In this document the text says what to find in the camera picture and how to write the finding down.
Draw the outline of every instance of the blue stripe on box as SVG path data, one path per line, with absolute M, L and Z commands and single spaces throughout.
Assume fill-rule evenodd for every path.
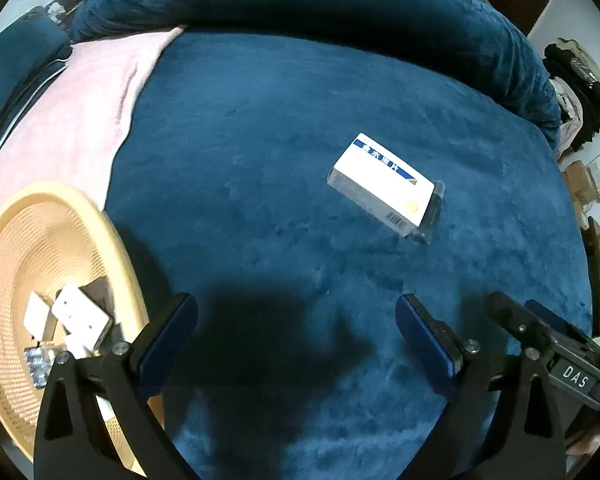
M 411 176 L 409 173 L 407 173 L 406 171 L 404 171 L 395 162 L 390 161 L 389 158 L 386 157 L 386 156 L 384 156 L 384 155 L 382 155 L 382 153 L 379 153 L 377 150 L 374 150 L 371 146 L 369 146 L 368 144 L 365 144 L 360 139 L 354 140 L 353 144 L 355 146 L 359 147 L 359 148 L 362 148 L 363 151 L 367 152 L 373 158 L 376 158 L 377 160 L 379 160 L 380 162 L 382 162 L 384 165 L 386 165 L 387 167 L 389 167 L 391 170 L 394 170 L 395 173 L 397 173 L 401 177 L 403 177 L 406 180 L 408 180 L 409 182 L 411 182 L 414 186 L 416 185 L 417 179 L 415 177 Z

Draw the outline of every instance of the bed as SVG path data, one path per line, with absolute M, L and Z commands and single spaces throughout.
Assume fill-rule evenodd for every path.
M 495 290 L 590 327 L 541 60 L 481 0 L 86 0 L 85 41 L 189 24 L 113 163 L 105 211 L 149 314 L 195 295 L 166 431 L 202 478 L 394 479 L 443 407 L 406 292 L 504 352 Z M 430 246 L 326 185 L 363 132 L 446 184 Z

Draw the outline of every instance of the wicker basket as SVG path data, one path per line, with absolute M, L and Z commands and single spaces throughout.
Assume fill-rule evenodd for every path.
M 104 213 L 58 182 L 33 184 L 0 210 L 0 421 L 30 460 L 43 390 L 33 387 L 22 354 L 35 343 L 23 326 L 29 294 L 52 302 L 67 282 L 85 285 L 101 276 L 109 281 L 123 336 L 133 341 L 148 316 L 131 262 Z M 54 342 L 64 336 L 58 324 Z M 123 464 L 132 468 L 134 456 L 117 420 L 107 428 Z

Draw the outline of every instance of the blue blanket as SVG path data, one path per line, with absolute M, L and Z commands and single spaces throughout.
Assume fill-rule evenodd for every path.
M 218 9 L 236 1 L 245 17 L 229 25 Z M 590 325 L 584 248 L 548 142 L 555 100 L 524 37 L 478 0 L 391 0 L 405 16 L 449 14 L 401 28 L 386 0 L 364 0 L 370 14 L 318 0 L 304 21 L 288 0 L 285 34 L 266 33 L 280 0 L 263 1 L 194 2 L 198 26 L 139 97 L 106 211 L 150 315 L 172 292 L 198 299 L 200 325 L 165 397 L 166 429 L 203 479 L 394 480 L 443 407 L 395 326 L 401 294 L 492 351 L 507 344 L 484 311 L 494 290 Z M 72 34 L 121 32 L 118 11 L 133 30 L 167 25 L 186 16 L 165 9 L 188 4 L 88 0 Z M 347 9 L 381 53 L 342 44 L 360 45 Z M 345 15 L 353 25 L 326 41 Z M 359 132 L 446 183 L 430 246 L 326 185 Z
M 69 38 L 46 15 L 27 11 L 0 33 L 0 148 L 71 56 Z

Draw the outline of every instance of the clothes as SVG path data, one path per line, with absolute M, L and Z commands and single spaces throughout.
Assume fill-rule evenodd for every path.
M 560 108 L 562 108 L 569 117 L 569 119 L 560 127 L 560 145 L 556 151 L 557 158 L 560 158 L 564 150 L 571 145 L 573 139 L 582 127 L 582 104 L 573 89 L 571 89 L 562 79 L 557 77 L 551 79 L 551 82 L 555 88 Z
M 561 63 L 565 69 L 570 70 L 578 77 L 580 90 L 587 95 L 591 104 L 600 114 L 600 82 L 588 67 L 573 52 L 562 50 L 556 44 L 547 45 L 544 55 Z
M 161 51 L 181 31 L 74 45 L 64 72 L 4 140 L 0 207 L 33 182 L 59 180 L 104 208 L 111 164 L 136 98 Z
M 564 108 L 560 108 L 560 120 L 562 121 L 562 125 L 564 125 L 564 123 L 568 123 L 571 120 L 569 114 Z
M 585 142 L 591 142 L 593 136 L 600 131 L 600 114 L 581 90 L 581 80 L 571 70 L 553 59 L 545 58 L 542 63 L 552 77 L 559 77 L 570 86 L 582 105 L 582 127 L 571 143 L 571 147 L 577 151 Z
M 564 38 L 558 38 L 558 40 L 560 41 L 560 43 L 557 43 L 559 48 L 571 50 L 589 67 L 589 69 L 595 74 L 598 81 L 600 81 L 599 67 L 589 53 L 584 50 L 576 40 L 565 40 Z

